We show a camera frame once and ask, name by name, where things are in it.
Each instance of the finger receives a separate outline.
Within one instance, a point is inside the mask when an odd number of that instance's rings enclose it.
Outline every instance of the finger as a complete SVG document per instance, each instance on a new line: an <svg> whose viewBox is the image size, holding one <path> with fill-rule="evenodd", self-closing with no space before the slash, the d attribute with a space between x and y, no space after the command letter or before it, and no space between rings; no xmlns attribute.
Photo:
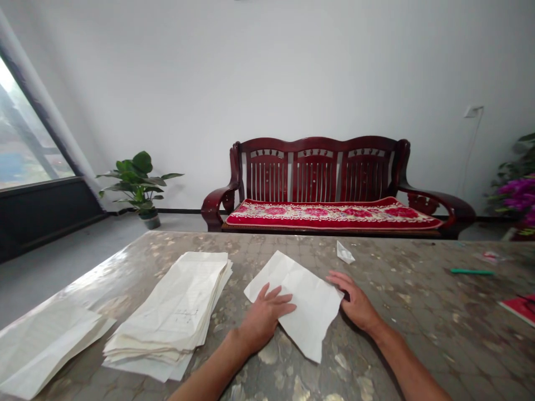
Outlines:
<svg viewBox="0 0 535 401"><path fill-rule="evenodd" d="M288 313L292 313L297 308L296 304L280 304L277 306L276 314L277 319L287 315Z"/></svg>
<svg viewBox="0 0 535 401"><path fill-rule="evenodd" d="M278 297L273 298L271 302L273 302L274 304L285 304L287 302L290 302L292 297L292 294L279 295Z"/></svg>
<svg viewBox="0 0 535 401"><path fill-rule="evenodd" d="M355 288L354 284L350 284L345 280L342 280L338 277L328 276L326 277L327 281L330 281L333 284L336 284L341 290L345 290L349 293L349 296L351 299L354 299L355 296Z"/></svg>
<svg viewBox="0 0 535 401"><path fill-rule="evenodd" d="M268 291L268 288L269 288L269 283L266 283L262 289L260 290L260 292L258 293L258 297L256 297L256 300L259 301L259 300L263 300L264 297L266 296L266 292Z"/></svg>
<svg viewBox="0 0 535 401"><path fill-rule="evenodd" d="M351 277L349 277L349 276L348 276L347 274L345 274L345 273L340 273L340 272L337 272L336 270L329 270L329 274L330 274L331 276L341 278L342 280L347 281L349 284L355 284L355 282L353 281L353 279L352 279Z"/></svg>
<svg viewBox="0 0 535 401"><path fill-rule="evenodd" d="M275 287L272 291L267 293L267 295L266 295L266 297L264 299L266 301L272 300L273 298L275 298L280 293L280 291L282 289L283 288L281 286Z"/></svg>

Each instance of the bench armrest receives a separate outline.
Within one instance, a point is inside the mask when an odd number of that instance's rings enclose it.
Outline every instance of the bench armrest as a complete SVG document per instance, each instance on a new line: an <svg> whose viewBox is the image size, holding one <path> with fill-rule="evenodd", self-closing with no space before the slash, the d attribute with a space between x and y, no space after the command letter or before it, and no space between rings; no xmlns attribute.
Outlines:
<svg viewBox="0 0 535 401"><path fill-rule="evenodd" d="M449 218L448 221L442 225L441 229L451 229L458 235L458 233L472 225L475 221L475 211L472 206L458 197L442 192L417 189L410 186L408 183L399 184L397 189L408 194L415 194L433 199L443 205L448 211Z"/></svg>
<svg viewBox="0 0 535 401"><path fill-rule="evenodd" d="M219 212L219 207L223 207L227 212L234 209L234 192L239 188L237 182L230 183L226 187L213 190L202 203L201 215L208 225L208 231L221 231L223 219Z"/></svg>

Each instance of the floral cushion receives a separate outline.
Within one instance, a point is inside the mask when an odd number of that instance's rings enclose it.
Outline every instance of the floral cushion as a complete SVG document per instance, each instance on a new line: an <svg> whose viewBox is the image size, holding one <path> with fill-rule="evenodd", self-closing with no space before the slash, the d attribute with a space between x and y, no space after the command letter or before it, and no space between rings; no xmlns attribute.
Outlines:
<svg viewBox="0 0 535 401"><path fill-rule="evenodd" d="M226 220L229 226L332 230L423 230L442 221L388 197L374 202L262 202L246 199Z"/></svg>

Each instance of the flowering plant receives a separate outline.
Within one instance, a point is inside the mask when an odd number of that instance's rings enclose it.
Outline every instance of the flowering plant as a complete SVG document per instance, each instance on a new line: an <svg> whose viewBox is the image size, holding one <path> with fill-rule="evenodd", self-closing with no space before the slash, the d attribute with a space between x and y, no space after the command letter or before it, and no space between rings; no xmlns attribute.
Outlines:
<svg viewBox="0 0 535 401"><path fill-rule="evenodd" d="M503 163L499 167L496 195L489 200L495 203L496 211L512 217L523 216L528 226L522 235L535 234L535 133L518 140L525 143L522 157L515 163Z"/></svg>
<svg viewBox="0 0 535 401"><path fill-rule="evenodd" d="M509 181L498 189L497 198L502 200L503 205L497 212L514 211L524 215L524 223L529 228L525 228L520 234L535 234L535 173Z"/></svg>

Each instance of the baseboard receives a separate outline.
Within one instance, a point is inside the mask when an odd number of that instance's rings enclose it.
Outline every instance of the baseboard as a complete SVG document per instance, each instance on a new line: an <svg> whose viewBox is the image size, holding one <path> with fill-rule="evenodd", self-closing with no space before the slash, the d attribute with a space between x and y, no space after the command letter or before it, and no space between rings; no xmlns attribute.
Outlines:
<svg viewBox="0 0 535 401"><path fill-rule="evenodd" d="M125 208L121 209L118 212L108 212L108 215L110 216L121 216L125 214L126 212L133 212L134 209L132 208ZM201 214L200 209L165 209L165 208L158 208L158 213L180 213L180 214ZM219 211L221 214L228 214L227 211Z"/></svg>
<svg viewBox="0 0 535 401"><path fill-rule="evenodd" d="M433 217L442 221L446 221L449 218L449 216L445 216L443 214L439 214ZM511 224L517 222L515 219L511 219L510 217L503 217L503 216L476 216L475 221L478 223L511 223Z"/></svg>
<svg viewBox="0 0 535 401"><path fill-rule="evenodd" d="M125 213L133 212L133 211L134 211L134 209L124 208L124 209L119 210L118 212L108 212L108 215L117 217L117 216L122 216Z"/></svg>

